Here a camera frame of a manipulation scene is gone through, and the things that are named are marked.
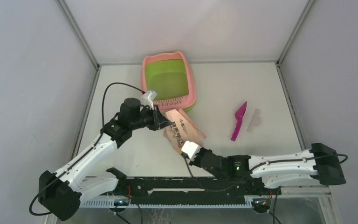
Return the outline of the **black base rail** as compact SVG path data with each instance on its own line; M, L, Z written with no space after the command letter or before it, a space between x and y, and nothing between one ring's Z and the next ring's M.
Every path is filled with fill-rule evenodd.
M126 177L110 196L130 196L139 205L244 205L247 196L280 195L261 179L229 182L213 177Z

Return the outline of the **cat litter bag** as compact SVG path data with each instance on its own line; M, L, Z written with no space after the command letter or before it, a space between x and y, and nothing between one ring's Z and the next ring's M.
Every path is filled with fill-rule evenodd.
M206 138L206 135L196 126L184 110L173 109L167 111L165 117L171 121L171 125L164 129L163 136L168 139L178 154L181 154L181 149L186 141L204 146L203 140Z

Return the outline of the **pink green litter box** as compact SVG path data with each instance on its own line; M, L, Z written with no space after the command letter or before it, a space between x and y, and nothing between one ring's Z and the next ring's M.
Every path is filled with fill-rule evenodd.
M141 69L141 88L143 91L154 90L157 93L153 103L161 112L173 109L188 112L196 104L193 71L180 51L145 57Z

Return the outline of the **magenta plastic scoop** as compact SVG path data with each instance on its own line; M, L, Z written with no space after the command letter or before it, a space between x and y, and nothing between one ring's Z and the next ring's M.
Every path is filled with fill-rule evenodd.
M232 137L231 137L231 141L236 141L236 139L238 137L238 134L239 134L239 132L241 130L241 126L242 126L242 123L243 123L243 117L244 117L244 114L246 113L246 110L247 110L247 103L248 102L245 101L234 114L234 117L236 119L236 125L235 125L235 128L234 128Z

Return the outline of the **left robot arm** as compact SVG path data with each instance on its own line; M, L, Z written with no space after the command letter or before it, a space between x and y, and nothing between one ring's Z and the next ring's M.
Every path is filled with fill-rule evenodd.
M40 175L38 194L33 201L38 201L49 214L66 221L82 203L102 193L124 193L126 180L109 170L88 180L85 177L131 138L133 131L142 128L158 131L171 124L157 105L142 105L136 98L125 99L119 112L109 122L103 122L100 133L85 150L55 172L46 170Z

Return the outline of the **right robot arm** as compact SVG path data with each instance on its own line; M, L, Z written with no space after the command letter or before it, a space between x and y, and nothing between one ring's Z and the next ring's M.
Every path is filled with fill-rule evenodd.
M251 181L251 189L263 194L289 182L317 180L321 185L346 183L341 154L322 143L313 143L311 149L278 156L216 155L210 149L186 141L181 155L189 159L190 166L202 168L217 179L239 182Z

